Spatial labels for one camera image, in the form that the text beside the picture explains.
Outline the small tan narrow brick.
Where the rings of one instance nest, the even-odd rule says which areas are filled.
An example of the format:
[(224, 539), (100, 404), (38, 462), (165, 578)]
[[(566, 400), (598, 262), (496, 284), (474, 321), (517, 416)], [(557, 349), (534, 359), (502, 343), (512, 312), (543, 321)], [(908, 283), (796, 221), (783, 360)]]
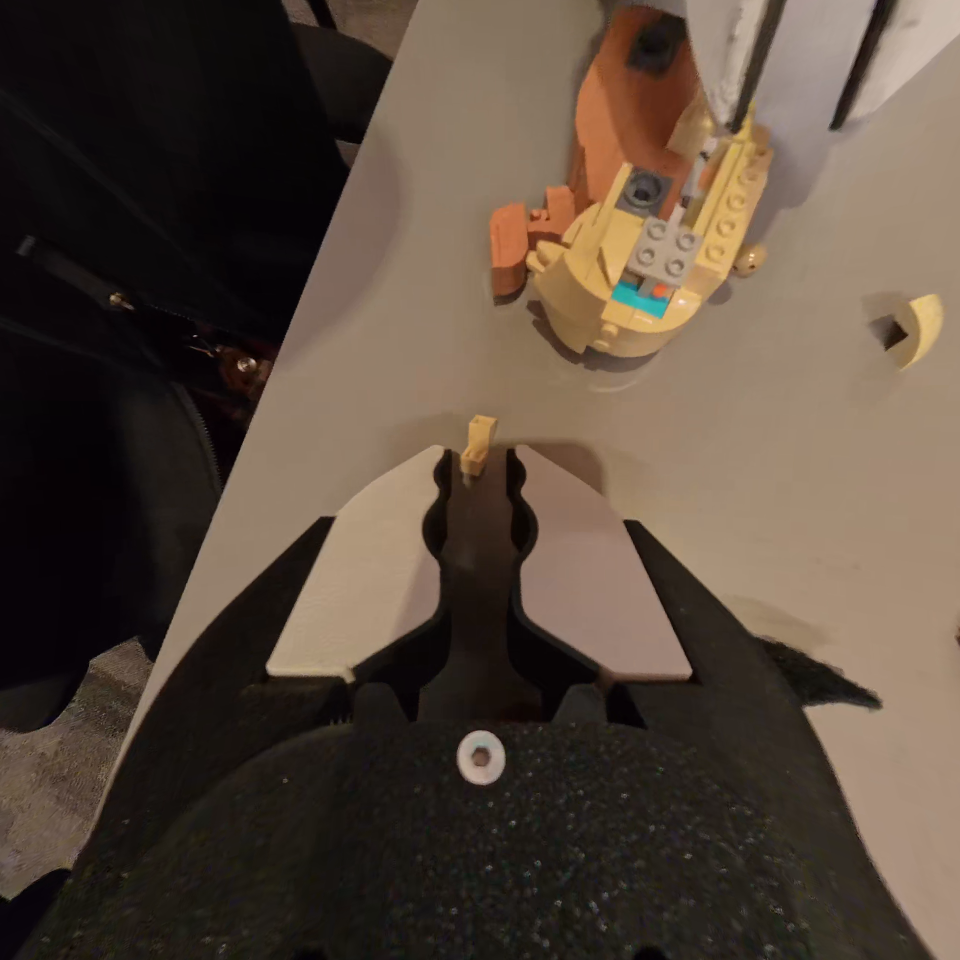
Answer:
[(498, 418), (491, 415), (475, 414), (468, 424), (466, 446), (459, 457), (465, 486), (473, 485), (484, 473), (497, 430)]

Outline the grey desk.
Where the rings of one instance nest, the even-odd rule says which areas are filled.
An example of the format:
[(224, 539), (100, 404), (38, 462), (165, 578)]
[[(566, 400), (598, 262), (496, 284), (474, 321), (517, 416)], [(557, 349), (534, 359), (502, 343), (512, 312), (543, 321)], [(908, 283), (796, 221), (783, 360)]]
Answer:
[[(770, 257), (641, 366), (573, 364), (496, 306), (487, 219), (567, 169), (598, 2), (418, 2), (126, 736), (318, 517), (476, 413), (599, 482), (751, 630), (884, 708), (812, 711), (860, 834), (958, 958), (958, 37), (840, 131), (774, 135)], [(936, 294), (899, 371), (868, 328)]]

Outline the tan and brown brick model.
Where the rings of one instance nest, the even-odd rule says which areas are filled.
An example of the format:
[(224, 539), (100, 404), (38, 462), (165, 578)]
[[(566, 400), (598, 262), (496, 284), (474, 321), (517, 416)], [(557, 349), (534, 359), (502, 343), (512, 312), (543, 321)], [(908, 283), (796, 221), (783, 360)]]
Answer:
[(764, 263), (747, 234), (773, 157), (751, 105), (738, 129), (715, 117), (687, 19), (623, 7), (580, 86), (565, 184), (490, 215), (492, 294), (532, 284), (571, 353), (655, 354)]

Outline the tan curved brick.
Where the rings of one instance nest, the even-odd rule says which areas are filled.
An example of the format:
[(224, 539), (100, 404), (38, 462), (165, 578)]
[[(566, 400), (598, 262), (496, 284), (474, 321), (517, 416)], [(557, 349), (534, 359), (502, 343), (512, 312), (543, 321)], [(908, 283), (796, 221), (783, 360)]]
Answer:
[(907, 297), (884, 294), (873, 310), (868, 329), (900, 372), (925, 359), (937, 343), (945, 307), (937, 294)]

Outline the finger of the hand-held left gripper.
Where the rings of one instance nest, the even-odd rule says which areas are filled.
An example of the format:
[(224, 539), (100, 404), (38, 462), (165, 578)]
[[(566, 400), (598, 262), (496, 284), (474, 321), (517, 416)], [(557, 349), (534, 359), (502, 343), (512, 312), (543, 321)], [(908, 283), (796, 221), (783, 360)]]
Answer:
[(717, 125), (740, 132), (786, 8), (785, 1), (685, 1), (688, 39)]
[(879, 109), (959, 32), (957, 1), (791, 1), (757, 92), (779, 132), (839, 130)]

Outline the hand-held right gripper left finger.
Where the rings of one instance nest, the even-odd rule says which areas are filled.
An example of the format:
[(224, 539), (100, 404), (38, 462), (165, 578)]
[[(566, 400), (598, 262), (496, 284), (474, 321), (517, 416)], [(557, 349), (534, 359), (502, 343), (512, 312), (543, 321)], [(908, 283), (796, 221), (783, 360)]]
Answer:
[(440, 564), (424, 524), (447, 454), (427, 447), (339, 510), (267, 660), (270, 678), (357, 679), (437, 612)]

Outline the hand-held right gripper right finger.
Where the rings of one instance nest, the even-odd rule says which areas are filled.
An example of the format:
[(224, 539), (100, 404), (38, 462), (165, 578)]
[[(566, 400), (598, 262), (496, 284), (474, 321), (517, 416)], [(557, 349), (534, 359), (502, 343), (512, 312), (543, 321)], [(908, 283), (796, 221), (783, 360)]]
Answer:
[(685, 682), (693, 674), (624, 520), (602, 493), (527, 444), (518, 506), (519, 614), (578, 665), (614, 683)]

